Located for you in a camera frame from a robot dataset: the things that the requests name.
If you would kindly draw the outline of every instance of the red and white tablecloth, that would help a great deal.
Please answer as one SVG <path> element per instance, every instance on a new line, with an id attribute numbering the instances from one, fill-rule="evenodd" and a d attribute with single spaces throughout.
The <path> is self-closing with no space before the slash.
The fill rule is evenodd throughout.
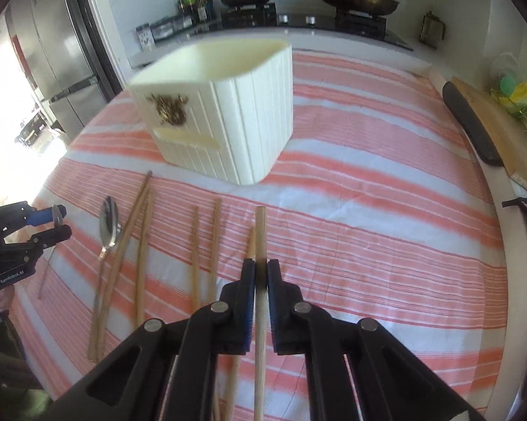
<path id="1" fill-rule="evenodd" d="M 295 52 L 294 134 L 258 185 L 172 166 L 123 92 L 72 143 L 35 200 L 62 203 L 72 226 L 57 245 L 42 298 L 37 273 L 17 284 L 13 321 L 29 363 L 57 398 L 91 368 L 90 310 L 101 250 L 98 215 L 112 195 L 127 219 L 149 169 L 156 190 L 146 311 L 174 322 L 191 305 L 191 223 L 200 207 L 206 298 L 212 215 L 222 198 L 219 289 L 240 275 L 257 205 L 268 256 L 304 298 L 352 322 L 379 320 L 482 412 L 500 369 L 507 272 L 498 220 L 464 135 L 424 79 L 335 55 Z M 107 351 L 132 331 L 139 225 L 108 321 Z M 303 356 L 276 356 L 268 333 L 265 414 L 309 418 Z M 221 408 L 231 360 L 218 361 Z M 254 344 L 242 358 L 236 419 L 253 419 Z"/>

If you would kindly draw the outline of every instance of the metal spoon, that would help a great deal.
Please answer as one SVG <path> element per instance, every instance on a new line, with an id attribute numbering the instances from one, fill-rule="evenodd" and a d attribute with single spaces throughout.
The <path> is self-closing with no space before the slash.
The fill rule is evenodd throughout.
<path id="1" fill-rule="evenodd" d="M 121 225 L 119 224 L 119 212 L 115 199 L 107 196 L 100 208 L 100 240 L 102 241 L 102 251 L 100 252 L 100 268 L 98 271 L 98 284 L 96 286 L 96 296 L 94 297 L 94 309 L 92 311 L 92 328 L 90 330 L 90 344 L 88 346 L 88 358 L 96 360 L 96 342 L 98 337 L 98 316 L 100 314 L 100 291 L 102 287 L 103 268 L 110 250 L 115 247 Z"/>

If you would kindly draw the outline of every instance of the stainless steel refrigerator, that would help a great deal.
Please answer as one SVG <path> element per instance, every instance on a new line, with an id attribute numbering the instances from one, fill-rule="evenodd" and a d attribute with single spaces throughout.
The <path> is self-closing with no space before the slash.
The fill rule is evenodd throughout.
<path id="1" fill-rule="evenodd" d="M 89 14 L 87 0 L 11 0 L 5 13 L 26 77 L 71 140 L 121 90 Z"/>

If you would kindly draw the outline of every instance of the silver bolt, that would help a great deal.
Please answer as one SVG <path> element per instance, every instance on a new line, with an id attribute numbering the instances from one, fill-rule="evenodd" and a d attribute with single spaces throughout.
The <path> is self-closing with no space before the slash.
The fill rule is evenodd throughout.
<path id="1" fill-rule="evenodd" d="M 372 318 L 363 318 L 361 320 L 361 329 L 374 331 L 378 328 L 378 323 Z"/>
<path id="2" fill-rule="evenodd" d="M 215 313 L 223 313 L 228 310 L 228 304 L 223 301 L 216 301 L 211 304 L 211 311 Z"/>
<path id="3" fill-rule="evenodd" d="M 297 313 L 308 313 L 312 306 L 308 302 L 297 302 L 295 304 L 295 312 Z"/>
<path id="4" fill-rule="evenodd" d="M 151 318 L 144 324 L 145 330 L 149 332 L 156 332 L 162 327 L 162 322 L 160 320 L 157 320 L 155 318 Z"/>

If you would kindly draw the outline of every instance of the cutting board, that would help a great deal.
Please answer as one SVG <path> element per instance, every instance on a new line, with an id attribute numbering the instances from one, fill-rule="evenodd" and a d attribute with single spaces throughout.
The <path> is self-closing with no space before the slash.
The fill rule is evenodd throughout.
<path id="1" fill-rule="evenodd" d="M 527 133 L 507 111 L 489 95 L 460 79 L 452 83 L 466 98 L 499 152 L 508 175 L 527 189 Z"/>

